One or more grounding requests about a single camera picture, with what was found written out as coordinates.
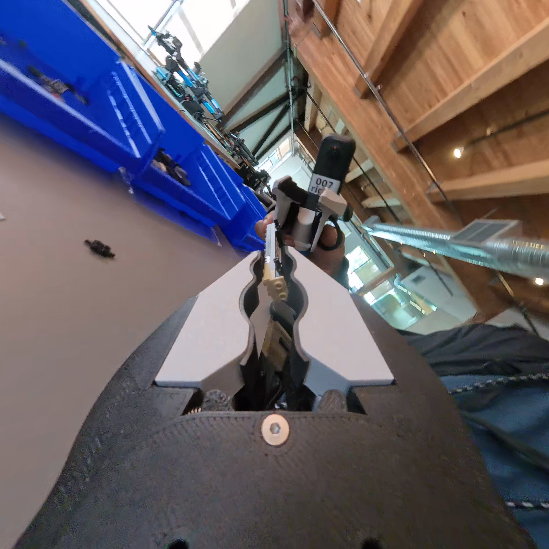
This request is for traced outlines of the metal conduit pipe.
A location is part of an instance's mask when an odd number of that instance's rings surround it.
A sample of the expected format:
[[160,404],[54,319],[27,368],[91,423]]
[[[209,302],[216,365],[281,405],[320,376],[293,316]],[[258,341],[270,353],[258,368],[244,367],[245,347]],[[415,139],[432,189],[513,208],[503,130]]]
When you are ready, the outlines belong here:
[[344,48],[344,51],[347,53],[347,56],[350,58],[350,60],[353,62],[353,65],[356,67],[357,71],[359,72],[359,76],[362,79],[362,81],[366,84],[369,91],[372,93],[374,98],[377,100],[378,104],[381,106],[381,108],[384,110],[386,115],[389,117],[390,121],[393,123],[394,127],[398,130],[401,137],[404,138],[405,145],[409,149],[409,151],[414,156],[415,160],[422,166],[424,171],[427,173],[431,180],[431,187],[430,190],[438,190],[440,194],[443,197],[443,203],[449,208],[449,210],[455,215],[457,220],[462,223],[463,219],[461,215],[459,214],[456,206],[454,203],[447,197],[446,193],[443,191],[441,185],[439,184],[434,172],[431,170],[419,150],[416,148],[416,146],[410,141],[408,138],[406,131],[400,124],[399,120],[393,113],[393,111],[389,108],[387,102],[381,95],[381,88],[379,85],[376,85],[373,83],[367,72],[362,68],[362,64],[359,63],[358,59],[350,49],[350,47],[346,44],[346,42],[341,37],[339,31],[336,28],[336,25],[333,23],[333,21],[328,17],[326,14],[326,11],[324,8],[321,7],[321,4],[319,1],[312,1],[315,9],[319,12],[320,16],[322,17],[322,20],[327,24],[328,29],[332,32],[332,34],[336,37],[339,44]]

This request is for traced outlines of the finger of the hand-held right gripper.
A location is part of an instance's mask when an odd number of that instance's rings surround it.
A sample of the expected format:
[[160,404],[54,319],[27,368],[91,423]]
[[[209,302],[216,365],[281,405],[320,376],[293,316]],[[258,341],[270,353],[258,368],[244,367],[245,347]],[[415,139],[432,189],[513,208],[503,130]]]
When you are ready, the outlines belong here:
[[276,197],[273,217],[275,228],[284,235],[286,240],[295,240],[294,225],[297,214],[290,215],[290,210],[292,206],[296,206],[297,210],[294,211],[299,211],[303,203],[303,189],[293,181],[291,176],[284,176],[274,183],[272,191]]
[[337,238],[331,246],[321,244],[321,248],[325,251],[336,250],[344,241],[344,234],[339,227],[339,220],[344,218],[349,212],[349,207],[344,198],[326,189],[318,198],[316,206],[315,220],[311,229],[311,247],[310,252],[313,252],[320,240],[322,231],[327,222],[331,222],[336,230]]

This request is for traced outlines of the small black connector brick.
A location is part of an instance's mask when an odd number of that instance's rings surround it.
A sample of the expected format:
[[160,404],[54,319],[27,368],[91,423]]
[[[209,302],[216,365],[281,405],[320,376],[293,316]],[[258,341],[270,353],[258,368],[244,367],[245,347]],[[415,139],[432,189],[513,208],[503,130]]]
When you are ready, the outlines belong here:
[[106,258],[106,259],[114,259],[115,254],[112,252],[112,248],[106,244],[104,244],[100,240],[84,240],[84,244],[86,247],[92,252],[93,254]]

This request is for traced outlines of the person's blue jeans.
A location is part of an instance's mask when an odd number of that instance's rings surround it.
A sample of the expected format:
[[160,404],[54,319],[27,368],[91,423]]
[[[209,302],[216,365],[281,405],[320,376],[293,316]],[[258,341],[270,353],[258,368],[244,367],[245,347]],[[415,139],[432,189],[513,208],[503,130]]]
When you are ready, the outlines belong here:
[[441,378],[492,482],[538,548],[548,548],[548,374]]

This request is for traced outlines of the black robot equipment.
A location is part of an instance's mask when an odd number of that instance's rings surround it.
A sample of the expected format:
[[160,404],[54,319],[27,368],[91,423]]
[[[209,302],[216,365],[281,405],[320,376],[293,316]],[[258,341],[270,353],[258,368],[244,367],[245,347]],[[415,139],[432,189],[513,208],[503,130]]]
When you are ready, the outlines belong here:
[[209,90],[209,81],[202,67],[194,62],[190,67],[181,55],[182,43],[170,32],[160,32],[148,26],[150,34],[167,56],[163,66],[155,68],[155,77],[172,97],[196,122],[212,135],[228,156],[237,164],[238,174],[244,184],[252,189],[265,205],[273,205],[275,198],[268,185],[270,175],[257,170],[258,162],[237,131],[229,131],[222,125],[224,112]]

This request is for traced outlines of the dark brick parts pile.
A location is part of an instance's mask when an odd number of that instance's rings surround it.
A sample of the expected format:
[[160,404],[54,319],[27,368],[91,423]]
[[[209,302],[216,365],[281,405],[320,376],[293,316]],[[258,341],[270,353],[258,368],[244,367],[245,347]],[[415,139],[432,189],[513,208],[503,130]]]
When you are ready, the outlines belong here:
[[175,181],[179,182],[179,184],[185,187],[189,187],[191,185],[187,172],[173,159],[171,155],[167,154],[164,148],[157,149],[152,165],[172,177]]
[[89,105],[89,100],[85,96],[83,96],[81,93],[79,93],[72,84],[68,82],[64,82],[61,79],[50,78],[46,74],[44,74],[43,72],[41,72],[40,70],[38,70],[37,68],[31,65],[26,66],[26,71],[31,76],[31,78],[33,78],[46,91],[48,91],[58,99],[65,101],[63,95],[66,92],[69,92],[75,97],[76,100],[78,100],[83,105],[85,106]]

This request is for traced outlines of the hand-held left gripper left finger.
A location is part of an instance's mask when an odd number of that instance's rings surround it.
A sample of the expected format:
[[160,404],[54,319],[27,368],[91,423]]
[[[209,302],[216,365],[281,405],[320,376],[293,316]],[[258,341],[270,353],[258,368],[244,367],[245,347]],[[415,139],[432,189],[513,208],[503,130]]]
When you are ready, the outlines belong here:
[[244,387],[243,368],[257,354],[251,315],[259,305],[262,266],[261,253],[254,251],[198,294],[156,385],[219,390],[229,397]]

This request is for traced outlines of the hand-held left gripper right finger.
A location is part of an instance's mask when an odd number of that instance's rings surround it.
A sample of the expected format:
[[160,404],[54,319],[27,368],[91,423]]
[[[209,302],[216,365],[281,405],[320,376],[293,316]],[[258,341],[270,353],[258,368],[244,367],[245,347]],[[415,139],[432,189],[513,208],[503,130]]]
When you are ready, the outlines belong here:
[[293,328],[298,356],[305,362],[304,385],[317,397],[328,390],[347,394],[356,387],[387,386],[394,382],[350,292],[294,248],[291,281],[303,298]]

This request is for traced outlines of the silver metal pole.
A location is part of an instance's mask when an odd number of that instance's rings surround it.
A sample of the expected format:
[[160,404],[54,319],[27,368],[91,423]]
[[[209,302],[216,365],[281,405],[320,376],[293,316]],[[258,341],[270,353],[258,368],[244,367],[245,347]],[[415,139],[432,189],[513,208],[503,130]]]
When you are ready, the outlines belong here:
[[468,245],[450,241],[457,231],[381,223],[376,216],[363,223],[362,228],[371,236],[522,278],[544,278],[548,282],[547,240],[520,236]]

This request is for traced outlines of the person's right hand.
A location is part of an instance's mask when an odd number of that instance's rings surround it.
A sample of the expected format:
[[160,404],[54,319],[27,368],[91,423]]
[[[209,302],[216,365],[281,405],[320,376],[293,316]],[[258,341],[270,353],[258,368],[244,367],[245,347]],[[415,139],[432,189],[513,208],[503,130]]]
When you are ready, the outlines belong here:
[[[255,224],[255,232],[261,239],[266,237],[266,228],[273,223],[274,212],[269,212],[262,220]],[[294,239],[291,235],[283,236],[286,246],[295,247]],[[343,269],[345,260],[345,239],[338,228],[327,223],[319,237],[319,243],[314,251],[310,252],[308,257],[312,263],[319,267],[329,276],[336,278]]]

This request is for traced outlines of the blue plastic bin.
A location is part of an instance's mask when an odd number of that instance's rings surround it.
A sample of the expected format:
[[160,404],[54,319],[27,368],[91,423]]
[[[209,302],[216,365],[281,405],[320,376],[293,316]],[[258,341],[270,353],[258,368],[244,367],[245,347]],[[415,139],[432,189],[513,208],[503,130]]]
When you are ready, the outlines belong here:
[[229,182],[223,186],[220,202],[227,218],[219,227],[228,242],[246,252],[262,249],[264,244],[255,225],[264,218],[266,209],[253,191],[246,185]]
[[[89,105],[53,96],[27,65],[72,84]],[[135,71],[65,1],[1,1],[1,112],[133,175],[165,132]]]
[[139,73],[165,132],[156,146],[169,155],[187,175],[186,186],[156,165],[149,164],[133,180],[139,188],[168,206],[208,226],[242,226],[248,231],[255,220],[253,204],[237,174],[221,160],[195,127]]

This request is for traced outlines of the brick beam with black pins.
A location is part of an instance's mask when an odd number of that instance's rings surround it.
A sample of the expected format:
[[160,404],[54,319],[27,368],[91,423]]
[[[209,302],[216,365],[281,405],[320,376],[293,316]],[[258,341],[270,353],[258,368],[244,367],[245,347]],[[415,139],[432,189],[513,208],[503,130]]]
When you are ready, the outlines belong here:
[[284,239],[277,221],[266,226],[262,283],[271,298],[262,355],[275,374],[282,375],[292,351],[293,327],[297,313],[288,304],[290,290],[285,277]]

